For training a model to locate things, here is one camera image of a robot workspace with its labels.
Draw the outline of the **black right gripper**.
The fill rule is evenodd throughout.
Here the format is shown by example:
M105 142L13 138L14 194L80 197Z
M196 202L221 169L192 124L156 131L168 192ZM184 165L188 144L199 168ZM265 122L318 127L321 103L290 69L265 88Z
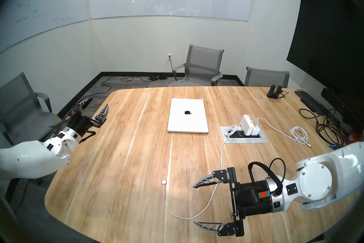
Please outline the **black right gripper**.
M232 200L233 222L193 222L200 229L218 236L244 236L243 220L247 216L268 214L273 211L272 196L266 180L240 183L237 181L235 168L213 171L202 177L193 188L228 183Z

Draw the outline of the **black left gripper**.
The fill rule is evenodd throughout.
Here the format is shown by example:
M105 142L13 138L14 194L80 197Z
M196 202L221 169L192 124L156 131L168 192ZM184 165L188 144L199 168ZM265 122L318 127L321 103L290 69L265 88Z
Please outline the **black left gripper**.
M92 127L91 118L82 114L81 110L84 110L91 102L93 98L88 98L77 102L75 109L71 109L66 117L67 125L64 128L64 132L73 137L78 143L82 143L88 138L95 136L95 131L90 131ZM101 110L101 112L94 119L94 126L102 126L108 115L109 105Z

